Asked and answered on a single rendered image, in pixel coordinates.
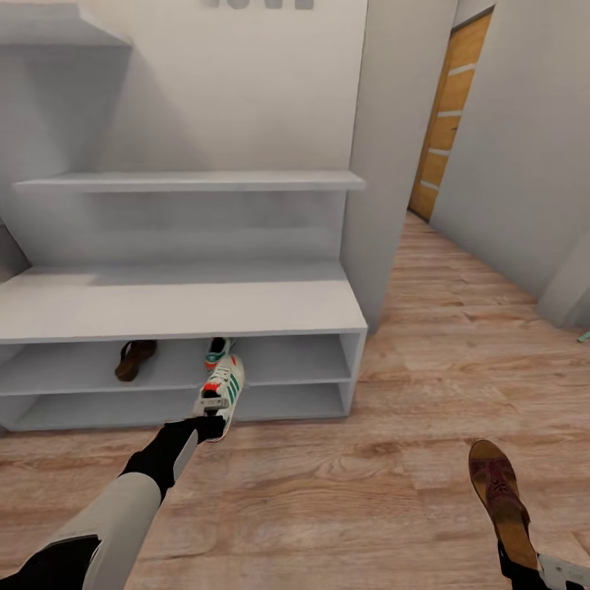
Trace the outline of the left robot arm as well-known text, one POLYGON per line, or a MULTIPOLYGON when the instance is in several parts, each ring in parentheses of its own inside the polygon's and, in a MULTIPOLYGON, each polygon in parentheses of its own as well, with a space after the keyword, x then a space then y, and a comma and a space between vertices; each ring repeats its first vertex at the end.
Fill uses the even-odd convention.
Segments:
POLYGON ((117 479, 63 525, 0 590, 124 590, 148 529, 198 443, 223 436, 223 397, 197 399, 193 419, 172 420, 117 479))

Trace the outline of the sandal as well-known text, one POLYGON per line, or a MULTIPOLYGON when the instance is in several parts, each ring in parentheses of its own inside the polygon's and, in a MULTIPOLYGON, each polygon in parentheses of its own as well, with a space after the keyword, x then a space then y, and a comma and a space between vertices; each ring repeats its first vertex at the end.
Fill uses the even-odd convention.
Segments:
POLYGON ((512 562, 539 570, 537 553, 529 539, 531 522, 522 504, 517 477, 502 450, 489 440, 479 440, 470 450, 469 471, 474 489, 488 510, 501 542, 512 562))
POLYGON ((130 383, 138 374, 138 367, 143 360, 155 355, 157 351, 156 339, 132 340, 120 350, 120 365, 114 373, 124 383, 130 383))

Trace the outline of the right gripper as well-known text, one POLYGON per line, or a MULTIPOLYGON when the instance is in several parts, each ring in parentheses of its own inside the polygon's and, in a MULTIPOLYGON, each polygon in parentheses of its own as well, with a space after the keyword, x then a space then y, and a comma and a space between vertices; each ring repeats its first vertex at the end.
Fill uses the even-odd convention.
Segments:
MULTIPOLYGON (((502 542, 497 542, 501 573, 512 580, 513 590, 550 590, 539 577, 539 570, 532 570, 521 564, 512 562, 506 554, 502 542)), ((567 590, 586 590, 582 584, 566 581, 567 590)))

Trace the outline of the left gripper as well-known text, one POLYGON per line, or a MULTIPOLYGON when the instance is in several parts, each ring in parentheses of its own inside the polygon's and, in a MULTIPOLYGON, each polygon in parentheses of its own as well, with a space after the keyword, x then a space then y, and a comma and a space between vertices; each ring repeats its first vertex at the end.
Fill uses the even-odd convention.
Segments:
POLYGON ((200 418, 193 419, 199 422, 199 424, 201 424, 203 428, 202 440, 199 443, 206 441, 208 438, 220 438, 221 436, 223 436, 225 421, 223 420, 222 415, 208 415, 205 417, 203 416, 200 418))

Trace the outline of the gym shoe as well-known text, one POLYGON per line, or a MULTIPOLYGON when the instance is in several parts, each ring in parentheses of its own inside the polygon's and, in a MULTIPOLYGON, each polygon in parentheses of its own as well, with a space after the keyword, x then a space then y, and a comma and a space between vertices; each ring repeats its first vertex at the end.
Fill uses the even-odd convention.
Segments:
POLYGON ((199 398, 208 399, 223 397, 229 400, 229 408, 222 410, 207 411, 207 415, 222 415, 225 421, 223 436, 220 438, 208 438, 206 442, 217 443, 225 438, 232 423, 234 408, 243 390, 245 382, 245 371, 241 358, 235 352, 227 352, 216 364, 211 377, 202 388, 199 398))
POLYGON ((210 344, 206 351, 206 367, 207 375, 211 377, 211 372, 215 370, 216 364, 223 357, 224 354, 228 354, 229 349, 237 341, 237 338, 225 338, 216 337, 211 338, 210 344))

